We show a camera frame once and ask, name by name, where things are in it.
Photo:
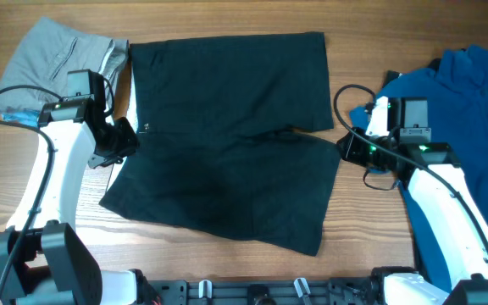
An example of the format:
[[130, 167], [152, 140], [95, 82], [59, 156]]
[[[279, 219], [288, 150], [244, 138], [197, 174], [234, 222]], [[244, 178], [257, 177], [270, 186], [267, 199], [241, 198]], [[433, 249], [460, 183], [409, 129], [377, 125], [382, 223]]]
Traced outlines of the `black shorts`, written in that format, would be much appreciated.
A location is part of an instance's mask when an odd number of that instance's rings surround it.
[[324, 34], [130, 48], [140, 145], [101, 205], [126, 218], [319, 252], [340, 154]]

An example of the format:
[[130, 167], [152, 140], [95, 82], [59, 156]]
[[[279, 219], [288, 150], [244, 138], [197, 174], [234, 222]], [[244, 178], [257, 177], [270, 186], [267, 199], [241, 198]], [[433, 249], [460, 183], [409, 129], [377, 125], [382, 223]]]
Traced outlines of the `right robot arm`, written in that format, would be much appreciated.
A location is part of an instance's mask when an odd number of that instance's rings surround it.
[[417, 271], [382, 269], [384, 304], [488, 304], [488, 224], [471, 197], [450, 144], [433, 142], [424, 98], [373, 100], [367, 128], [350, 128], [338, 145], [344, 160], [389, 171], [424, 215], [437, 254], [446, 265], [447, 288]]

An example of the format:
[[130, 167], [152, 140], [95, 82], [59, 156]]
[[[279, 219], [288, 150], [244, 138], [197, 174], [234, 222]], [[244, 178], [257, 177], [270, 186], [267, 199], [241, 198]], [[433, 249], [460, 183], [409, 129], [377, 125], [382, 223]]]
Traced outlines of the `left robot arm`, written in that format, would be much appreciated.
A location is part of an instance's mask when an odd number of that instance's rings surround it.
[[139, 146], [126, 118], [109, 123], [109, 81], [89, 69], [68, 74], [68, 93], [42, 107], [25, 193], [0, 232], [0, 304], [143, 304], [137, 270], [102, 271], [75, 232], [86, 168], [122, 164]]

